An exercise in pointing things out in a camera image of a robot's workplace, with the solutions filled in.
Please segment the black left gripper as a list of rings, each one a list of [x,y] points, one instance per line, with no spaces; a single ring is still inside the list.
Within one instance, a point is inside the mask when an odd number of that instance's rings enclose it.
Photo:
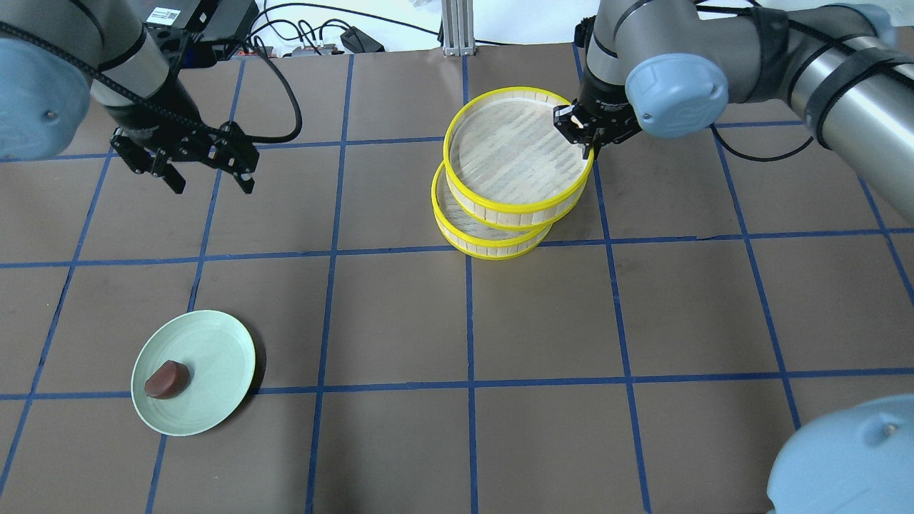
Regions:
[[[251,195],[260,153],[253,143],[241,139],[246,134],[235,121],[226,121],[220,129],[228,131],[229,137],[192,131],[179,142],[153,149],[141,146],[118,127],[112,134],[111,145],[131,172],[163,179],[174,194],[181,195],[186,188],[186,179],[174,168],[174,163],[196,162],[228,173],[244,194]]]

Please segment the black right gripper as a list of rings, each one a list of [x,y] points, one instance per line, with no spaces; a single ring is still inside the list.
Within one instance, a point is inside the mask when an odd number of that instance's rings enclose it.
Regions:
[[[583,146],[584,160],[596,158],[596,147],[621,144],[643,130],[626,89],[600,79],[582,79],[578,97],[554,108],[554,127]]]

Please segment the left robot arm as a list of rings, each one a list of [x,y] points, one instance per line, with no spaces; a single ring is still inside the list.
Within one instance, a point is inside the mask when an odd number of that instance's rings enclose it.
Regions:
[[[174,164],[202,163],[251,193],[253,143],[235,121],[207,126],[179,73],[228,61],[255,13],[253,1],[4,1],[3,159],[61,155],[97,102],[131,172],[181,194]]]

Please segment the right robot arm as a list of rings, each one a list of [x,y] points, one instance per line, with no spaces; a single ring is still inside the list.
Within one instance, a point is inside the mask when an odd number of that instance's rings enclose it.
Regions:
[[[596,156],[644,131],[679,138],[728,104],[783,101],[810,139],[912,219],[912,56],[877,4],[784,11],[693,1],[603,1],[582,21],[580,92],[555,108],[569,143]],[[807,423],[768,479],[774,513],[910,513],[912,395],[866,401]]]

